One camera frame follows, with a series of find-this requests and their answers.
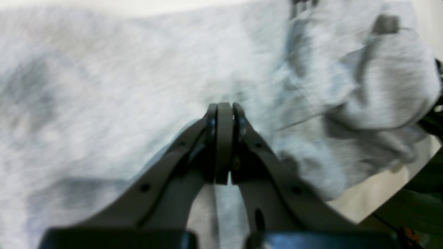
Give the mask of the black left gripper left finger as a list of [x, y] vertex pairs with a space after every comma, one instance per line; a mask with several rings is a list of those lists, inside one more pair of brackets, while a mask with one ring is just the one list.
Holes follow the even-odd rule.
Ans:
[[40, 249], [196, 249], [192, 203], [215, 177], [217, 104], [172, 142], [116, 201], [79, 224], [49, 229]]

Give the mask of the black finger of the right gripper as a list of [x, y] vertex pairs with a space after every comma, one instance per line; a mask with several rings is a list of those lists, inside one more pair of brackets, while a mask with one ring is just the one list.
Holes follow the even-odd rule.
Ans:
[[429, 112], [419, 121], [419, 126], [427, 134], [436, 137], [439, 142], [443, 142], [443, 93], [440, 93], [438, 100]]

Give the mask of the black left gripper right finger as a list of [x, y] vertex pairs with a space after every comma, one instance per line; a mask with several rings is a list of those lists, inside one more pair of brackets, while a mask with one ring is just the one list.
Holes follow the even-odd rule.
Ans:
[[215, 183], [238, 186], [247, 249], [398, 249], [396, 235], [361, 230], [273, 153], [238, 103], [215, 105]]

